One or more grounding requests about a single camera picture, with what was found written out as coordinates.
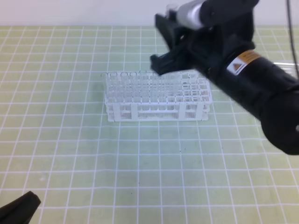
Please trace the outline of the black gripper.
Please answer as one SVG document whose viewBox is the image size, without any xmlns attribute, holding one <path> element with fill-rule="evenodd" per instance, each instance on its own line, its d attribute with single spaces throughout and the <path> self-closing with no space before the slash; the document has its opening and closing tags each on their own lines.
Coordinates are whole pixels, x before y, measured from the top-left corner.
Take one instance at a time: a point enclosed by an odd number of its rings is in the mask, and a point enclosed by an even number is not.
<svg viewBox="0 0 299 224">
<path fill-rule="evenodd" d="M 155 15 L 155 27 L 168 47 L 166 54 L 150 57 L 150 67 L 159 76 L 193 68 L 202 73 L 211 69 L 214 73 L 226 69 L 243 52 L 254 49 L 253 14 L 201 14 L 200 19 L 205 27 L 190 29 L 186 40 L 189 56 L 185 49 L 187 28 L 173 17 Z"/>
</svg>

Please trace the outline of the black left arm gripper tip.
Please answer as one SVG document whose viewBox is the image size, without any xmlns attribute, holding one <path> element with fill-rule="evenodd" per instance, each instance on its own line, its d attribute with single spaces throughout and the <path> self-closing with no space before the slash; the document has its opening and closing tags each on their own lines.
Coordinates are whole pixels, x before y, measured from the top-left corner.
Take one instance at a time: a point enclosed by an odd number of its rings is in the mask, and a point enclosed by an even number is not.
<svg viewBox="0 0 299 224">
<path fill-rule="evenodd" d="M 39 197 L 32 191 L 0 208 L 1 224 L 29 224 L 41 204 Z"/>
</svg>

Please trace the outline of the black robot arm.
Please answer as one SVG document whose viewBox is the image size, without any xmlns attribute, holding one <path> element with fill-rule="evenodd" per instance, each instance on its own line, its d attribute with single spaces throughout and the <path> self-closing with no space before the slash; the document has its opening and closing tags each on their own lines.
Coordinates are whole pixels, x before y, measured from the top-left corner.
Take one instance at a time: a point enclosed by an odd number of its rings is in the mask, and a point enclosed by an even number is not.
<svg viewBox="0 0 299 224">
<path fill-rule="evenodd" d="M 159 75 L 197 70 L 261 122 L 265 137 L 299 153 L 299 81 L 254 51 L 256 0 L 194 0 L 155 26 L 169 51 L 150 57 Z"/>
</svg>

